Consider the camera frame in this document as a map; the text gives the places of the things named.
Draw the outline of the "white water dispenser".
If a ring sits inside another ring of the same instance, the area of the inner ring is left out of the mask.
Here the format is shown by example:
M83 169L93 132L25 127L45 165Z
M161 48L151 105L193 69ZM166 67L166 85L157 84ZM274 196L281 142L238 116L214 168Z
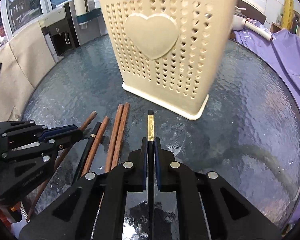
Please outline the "white water dispenser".
M40 21L41 30L50 39L53 54L63 56L79 47L69 2L65 2L46 14Z

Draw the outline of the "black chopstick gold tip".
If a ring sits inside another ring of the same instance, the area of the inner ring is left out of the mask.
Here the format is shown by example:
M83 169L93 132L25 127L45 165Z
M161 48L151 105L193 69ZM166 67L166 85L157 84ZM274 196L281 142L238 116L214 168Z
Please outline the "black chopstick gold tip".
M154 113L148 111L147 116L147 157L148 157L148 239L154 237Z

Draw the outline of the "cream plastic utensil holder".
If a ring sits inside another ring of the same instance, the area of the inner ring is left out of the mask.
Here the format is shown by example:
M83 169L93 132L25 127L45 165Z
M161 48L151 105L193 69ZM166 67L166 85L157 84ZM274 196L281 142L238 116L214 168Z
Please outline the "cream plastic utensil holder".
M201 117L237 0L99 0L124 90Z

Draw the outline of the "paper cup holder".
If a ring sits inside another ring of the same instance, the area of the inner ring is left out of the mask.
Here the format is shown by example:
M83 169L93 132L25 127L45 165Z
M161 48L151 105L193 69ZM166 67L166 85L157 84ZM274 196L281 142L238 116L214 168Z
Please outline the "paper cup holder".
M101 16L101 9L95 7L95 0L73 0L75 18L80 29L87 29L88 22Z

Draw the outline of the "purple floral cloth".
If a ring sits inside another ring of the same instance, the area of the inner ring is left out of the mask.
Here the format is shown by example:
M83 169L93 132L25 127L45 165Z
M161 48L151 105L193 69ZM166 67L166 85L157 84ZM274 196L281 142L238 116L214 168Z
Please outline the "purple floral cloth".
M242 48L235 85L241 97L238 151L255 158L284 192L288 222L300 218L300 38L286 30L272 41L236 38Z

